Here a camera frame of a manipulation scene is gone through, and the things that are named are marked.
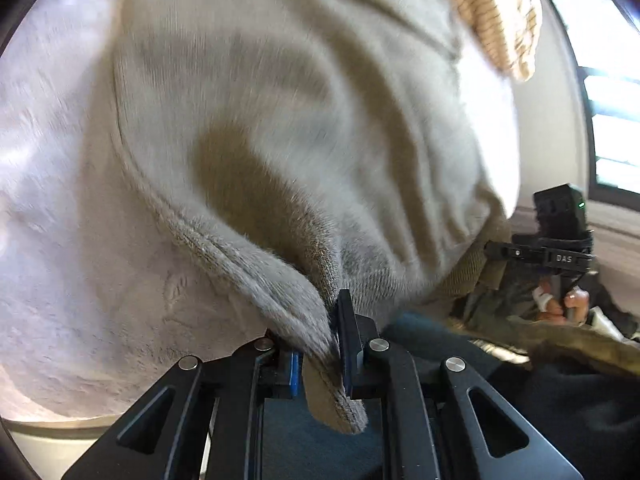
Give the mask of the person's right hand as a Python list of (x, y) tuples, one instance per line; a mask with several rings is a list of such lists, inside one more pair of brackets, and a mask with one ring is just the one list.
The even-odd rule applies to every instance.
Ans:
[(537, 307), (536, 320), (551, 324), (582, 325), (587, 321), (589, 311), (589, 292), (573, 287), (563, 299), (552, 294), (552, 284), (548, 278), (542, 278), (532, 292)]

